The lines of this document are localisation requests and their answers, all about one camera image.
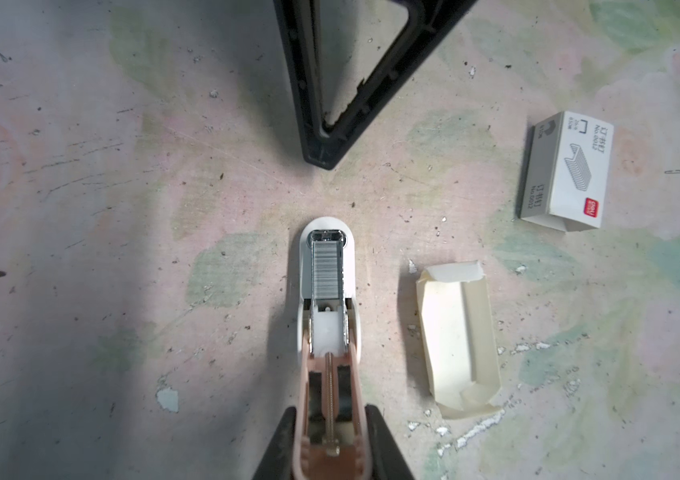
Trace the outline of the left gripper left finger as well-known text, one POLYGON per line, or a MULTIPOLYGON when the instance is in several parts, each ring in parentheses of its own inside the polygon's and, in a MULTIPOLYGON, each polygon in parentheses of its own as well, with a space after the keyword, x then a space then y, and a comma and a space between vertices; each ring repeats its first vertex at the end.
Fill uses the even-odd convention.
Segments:
POLYGON ((296 419, 297 408, 286 408, 252 477, 253 480, 293 479, 296 419))

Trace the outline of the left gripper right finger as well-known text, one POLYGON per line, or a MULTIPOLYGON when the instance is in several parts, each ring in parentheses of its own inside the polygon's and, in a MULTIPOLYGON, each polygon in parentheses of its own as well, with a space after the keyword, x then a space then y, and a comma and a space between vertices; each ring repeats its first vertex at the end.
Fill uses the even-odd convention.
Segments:
POLYGON ((365 406, 372 453, 372 479, 414 480, 396 440, 381 410, 372 404, 365 406))

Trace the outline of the pink stapler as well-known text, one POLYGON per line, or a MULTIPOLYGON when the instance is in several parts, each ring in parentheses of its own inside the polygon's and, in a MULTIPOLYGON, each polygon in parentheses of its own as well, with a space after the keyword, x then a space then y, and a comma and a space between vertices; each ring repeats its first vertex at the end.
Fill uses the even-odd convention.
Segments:
POLYGON ((292 474, 296 479, 369 479, 373 459, 359 378, 360 319, 355 239, 335 217, 299 237, 300 355, 292 474))

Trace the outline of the white staple box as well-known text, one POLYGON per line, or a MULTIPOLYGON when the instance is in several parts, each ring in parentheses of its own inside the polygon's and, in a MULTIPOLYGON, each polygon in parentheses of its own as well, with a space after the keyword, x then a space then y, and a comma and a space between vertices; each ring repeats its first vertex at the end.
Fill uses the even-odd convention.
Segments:
POLYGON ((614 132, 571 111, 535 125, 519 217, 562 232, 599 229, 614 132))

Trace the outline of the staple box tray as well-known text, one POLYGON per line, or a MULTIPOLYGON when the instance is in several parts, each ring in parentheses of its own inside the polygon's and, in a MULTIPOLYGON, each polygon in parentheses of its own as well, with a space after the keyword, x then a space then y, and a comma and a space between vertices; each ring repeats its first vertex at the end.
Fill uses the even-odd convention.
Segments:
POLYGON ((417 281, 429 390, 445 419, 494 415, 501 389, 487 277, 478 261, 431 266, 417 281))

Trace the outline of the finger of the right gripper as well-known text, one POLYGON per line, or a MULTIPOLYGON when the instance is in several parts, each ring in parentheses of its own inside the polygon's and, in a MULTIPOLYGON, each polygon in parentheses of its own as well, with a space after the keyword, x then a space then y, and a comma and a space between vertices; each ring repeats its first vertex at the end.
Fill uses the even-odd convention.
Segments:
POLYGON ((296 111, 303 159, 337 167, 390 100, 475 5, 470 0, 403 1, 404 28, 333 124, 322 108, 320 3, 274 3, 296 111))

